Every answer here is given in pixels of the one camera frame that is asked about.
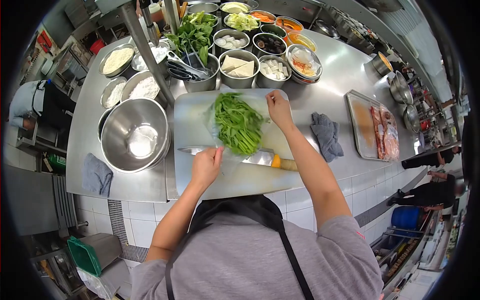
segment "kitchen counter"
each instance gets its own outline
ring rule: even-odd
[[[310,130],[311,113],[326,114],[340,124],[339,143],[345,156],[329,164],[337,180],[363,174],[386,167],[390,162],[363,159],[356,146],[353,127],[345,94],[354,89],[383,103],[396,117],[400,142],[400,160],[418,153],[419,141],[416,134],[409,132],[402,118],[404,106],[392,98],[386,77],[382,78],[375,69],[364,65],[371,58],[363,52],[319,33],[302,32],[317,45],[316,54],[323,65],[323,74],[316,84],[301,85],[287,81],[282,90],[289,97],[295,124],[313,147],[319,151],[316,138]],[[97,139],[97,124],[105,111],[100,105],[100,96],[110,81],[98,73],[102,58],[114,47],[128,42],[129,37],[102,48],[93,62],[84,86],[78,97],[72,120],[67,149],[67,191],[75,194],[99,197],[82,188],[82,166],[87,153],[105,161]],[[183,82],[171,79],[170,89],[175,98],[186,93]],[[173,110],[167,109],[169,125],[173,128]],[[141,202],[165,202],[178,199],[175,182],[174,142],[163,163],[151,170],[134,174],[113,171],[109,199]]]

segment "cutting board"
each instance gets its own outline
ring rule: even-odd
[[[261,114],[268,114],[265,95],[273,89],[241,89],[246,95],[245,102]],[[288,100],[287,94],[281,91]],[[215,102],[220,91],[187,93],[175,100],[174,109],[174,145],[175,145],[175,180],[179,195],[192,178],[194,156],[178,149],[186,146],[215,145],[214,139],[205,126],[205,112]],[[281,158],[293,159],[287,140],[282,131],[272,122],[263,135],[263,147],[271,148]],[[224,162],[221,174],[207,189],[201,200],[220,199],[252,194],[263,194],[280,190],[303,187],[298,172],[284,171],[277,168],[253,164]]]

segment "cloth rag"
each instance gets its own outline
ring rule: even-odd
[[[87,154],[82,169],[82,188],[108,197],[112,177],[112,170],[103,161],[91,153]]]
[[[340,125],[330,120],[325,114],[312,114],[313,122],[310,128],[317,136],[320,151],[327,163],[334,160],[337,156],[343,156],[342,146],[338,143],[338,132]]]

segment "hand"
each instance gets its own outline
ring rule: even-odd
[[[222,163],[223,147],[208,148],[197,153],[192,164],[192,181],[194,185],[206,190],[212,184]]]
[[[284,132],[289,127],[294,126],[290,103],[282,97],[279,90],[268,93],[265,98],[267,99],[268,113],[281,131]]]

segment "tofu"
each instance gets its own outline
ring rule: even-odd
[[[237,78],[250,77],[253,75],[254,67],[255,67],[255,63],[253,61],[249,61],[246,64],[228,72],[227,75],[232,77],[237,77]]]
[[[247,64],[248,61],[245,61],[245,60],[239,60],[239,59],[236,59],[234,57],[230,57],[230,56],[226,56],[225,59],[223,60],[223,63],[222,63],[222,71],[228,73],[238,67],[241,67],[245,64]]]

